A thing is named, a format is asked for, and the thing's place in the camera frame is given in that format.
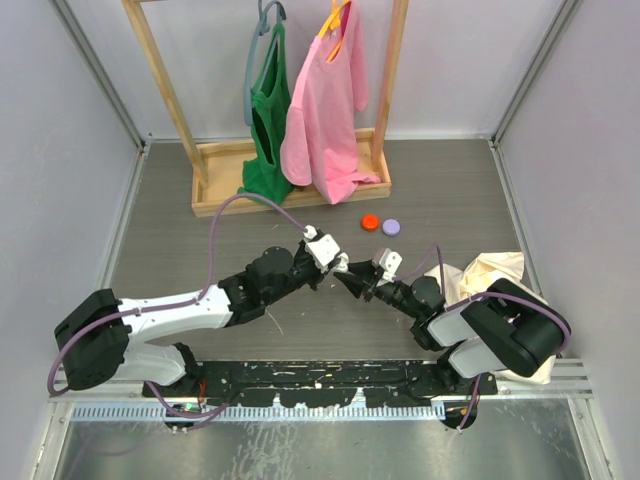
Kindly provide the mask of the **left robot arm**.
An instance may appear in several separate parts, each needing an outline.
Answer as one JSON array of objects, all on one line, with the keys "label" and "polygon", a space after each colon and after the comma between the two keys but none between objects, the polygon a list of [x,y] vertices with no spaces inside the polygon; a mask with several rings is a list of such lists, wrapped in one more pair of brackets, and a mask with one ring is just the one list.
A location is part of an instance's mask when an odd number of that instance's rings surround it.
[{"label": "left robot arm", "polygon": [[316,288],[347,255],[329,235],[300,242],[296,252],[270,247],[235,275],[189,292],[152,299],[118,299],[110,289],[91,293],[54,330],[54,363],[72,391],[112,378],[151,381],[178,396],[194,393],[200,372],[188,347],[156,340],[193,330],[246,324],[304,286]]}]

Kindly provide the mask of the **white earbud case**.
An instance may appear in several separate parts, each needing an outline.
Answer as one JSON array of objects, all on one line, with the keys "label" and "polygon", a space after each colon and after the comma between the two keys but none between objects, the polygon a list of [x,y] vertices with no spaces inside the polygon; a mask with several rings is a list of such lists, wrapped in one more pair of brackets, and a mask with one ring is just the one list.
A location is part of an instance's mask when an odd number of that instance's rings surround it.
[{"label": "white earbud case", "polygon": [[349,256],[345,252],[341,252],[335,257],[333,271],[346,273],[348,269],[349,269]]}]

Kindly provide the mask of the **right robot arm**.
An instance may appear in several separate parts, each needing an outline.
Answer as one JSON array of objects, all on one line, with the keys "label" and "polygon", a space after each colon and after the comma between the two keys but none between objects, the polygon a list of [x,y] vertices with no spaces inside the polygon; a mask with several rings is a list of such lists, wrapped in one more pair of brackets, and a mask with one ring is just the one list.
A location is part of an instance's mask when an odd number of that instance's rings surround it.
[{"label": "right robot arm", "polygon": [[438,379],[444,390],[459,394],[474,377],[509,371],[530,378],[571,338],[568,322],[516,283],[500,278],[486,291],[447,307],[434,277],[408,285],[390,281],[372,260],[352,263],[334,276],[357,299],[378,299],[412,318],[411,333],[427,351],[443,350]]}]

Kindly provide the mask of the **cream cloth bag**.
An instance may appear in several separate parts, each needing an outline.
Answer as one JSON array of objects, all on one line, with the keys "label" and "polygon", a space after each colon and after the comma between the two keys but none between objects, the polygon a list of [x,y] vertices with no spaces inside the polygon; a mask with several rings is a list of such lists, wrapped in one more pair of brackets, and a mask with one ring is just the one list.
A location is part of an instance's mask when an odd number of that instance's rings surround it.
[{"label": "cream cloth bag", "polygon": [[[499,279],[511,281],[536,300],[548,305],[546,300],[522,282],[525,270],[524,254],[522,252],[481,253],[463,270],[446,263],[443,265],[447,305],[452,305],[467,299],[473,294],[483,292]],[[424,273],[424,276],[435,278],[438,286],[441,286],[439,266],[436,265]],[[511,381],[532,385],[546,385],[551,381],[554,363],[555,356],[551,356],[531,377],[517,375],[511,370],[493,371],[493,373]]]}]

